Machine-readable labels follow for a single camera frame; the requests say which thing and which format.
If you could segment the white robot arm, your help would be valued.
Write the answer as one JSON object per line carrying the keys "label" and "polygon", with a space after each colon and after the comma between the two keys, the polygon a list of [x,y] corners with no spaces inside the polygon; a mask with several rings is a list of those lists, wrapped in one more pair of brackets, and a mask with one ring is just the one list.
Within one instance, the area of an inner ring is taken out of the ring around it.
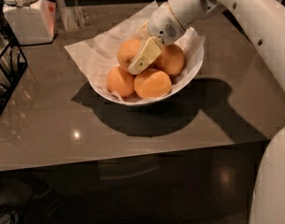
{"label": "white robot arm", "polygon": [[[225,6],[263,58],[285,92],[285,6],[277,0],[168,0],[137,30],[143,47],[129,72],[144,71],[162,52],[181,38],[191,22]],[[268,144],[256,177],[249,224],[285,224],[285,127]]]}

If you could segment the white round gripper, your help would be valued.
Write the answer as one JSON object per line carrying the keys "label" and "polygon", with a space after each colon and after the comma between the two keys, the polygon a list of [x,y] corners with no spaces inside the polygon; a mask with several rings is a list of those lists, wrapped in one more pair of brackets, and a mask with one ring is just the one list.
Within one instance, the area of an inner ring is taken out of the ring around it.
{"label": "white round gripper", "polygon": [[161,4],[133,33],[133,38],[143,40],[137,55],[128,67],[132,75],[146,70],[162,53],[164,45],[175,43],[185,34],[185,29],[174,16],[167,3]]}

